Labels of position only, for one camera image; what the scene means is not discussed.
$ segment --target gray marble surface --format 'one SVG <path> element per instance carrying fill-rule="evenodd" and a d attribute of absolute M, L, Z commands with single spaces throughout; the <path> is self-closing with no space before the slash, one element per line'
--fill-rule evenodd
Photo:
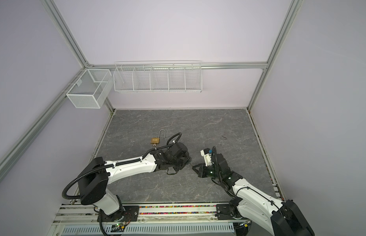
<path fill-rule="evenodd" d="M 169 137 L 182 132 L 179 140 L 192 161 L 176 175 L 166 171 L 142 173 L 108 186 L 124 203 L 229 201 L 231 198 L 210 178 L 199 178 L 192 166 L 204 163 L 200 150 L 216 146 L 231 170 L 252 185 L 275 196 L 261 150 L 246 110 L 118 110 L 98 152 L 105 160 L 142 156 L 152 148 L 150 140 L 166 130 Z"/>

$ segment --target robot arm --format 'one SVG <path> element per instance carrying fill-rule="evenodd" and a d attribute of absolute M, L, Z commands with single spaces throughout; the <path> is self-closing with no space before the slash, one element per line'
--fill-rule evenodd
<path fill-rule="evenodd" d="M 233 199 L 229 201 L 230 217 L 245 217 L 274 236 L 314 236 L 305 217 L 293 201 L 281 201 L 251 185 L 238 173 L 231 171 L 216 148 L 201 151 L 205 164 L 193 166 L 198 177 L 211 177 Z"/>
<path fill-rule="evenodd" d="M 82 205 L 93 204 L 99 207 L 110 221 L 119 221 L 124 216 L 124 208 L 118 196 L 112 194 L 107 185 L 119 179 L 144 172 L 167 170 L 167 174 L 176 174 L 191 160 L 187 147 L 177 142 L 181 136 L 172 136 L 166 146 L 148 150 L 143 156 L 126 160 L 104 161 L 94 158 L 81 174 L 63 190 L 65 199 L 81 199 Z M 169 173 L 169 167 L 175 172 Z M 78 182 L 79 196 L 68 196 L 69 188 Z"/>

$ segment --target padlock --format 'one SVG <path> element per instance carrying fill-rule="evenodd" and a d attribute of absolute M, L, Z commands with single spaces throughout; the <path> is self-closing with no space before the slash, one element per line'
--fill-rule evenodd
<path fill-rule="evenodd" d="M 155 147 L 155 146 L 157 146 L 157 144 L 159 144 L 159 140 L 160 140 L 160 136 L 161 136 L 161 131 L 162 130 L 160 130 L 160 132 L 159 132 L 159 134 L 158 134 L 158 138 L 152 138 L 152 140 L 150 141 L 150 143 L 151 144 L 153 144 L 153 147 Z M 166 130 L 163 130 L 164 132 L 165 132 L 165 134 L 163 135 L 163 138 L 165 138 L 166 137 Z"/>

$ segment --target wire basket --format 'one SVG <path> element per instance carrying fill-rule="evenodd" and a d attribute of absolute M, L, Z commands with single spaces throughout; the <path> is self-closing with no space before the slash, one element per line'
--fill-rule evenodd
<path fill-rule="evenodd" d="M 76 108 L 101 108 L 112 80 L 109 69 L 86 69 L 66 95 Z"/>
<path fill-rule="evenodd" d="M 117 92 L 201 92 L 200 64 L 117 66 Z"/>

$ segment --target ventilated metal panel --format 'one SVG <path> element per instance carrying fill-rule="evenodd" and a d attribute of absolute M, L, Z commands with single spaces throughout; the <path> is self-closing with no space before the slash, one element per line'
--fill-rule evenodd
<path fill-rule="evenodd" d="M 111 225 L 104 226 L 107 234 L 192 234 L 192 233 L 232 233 L 233 223 L 182 223 L 182 224 L 130 224 L 124 233 L 111 232 Z M 99 225 L 67 225 L 61 236 L 65 235 L 98 235 Z"/>

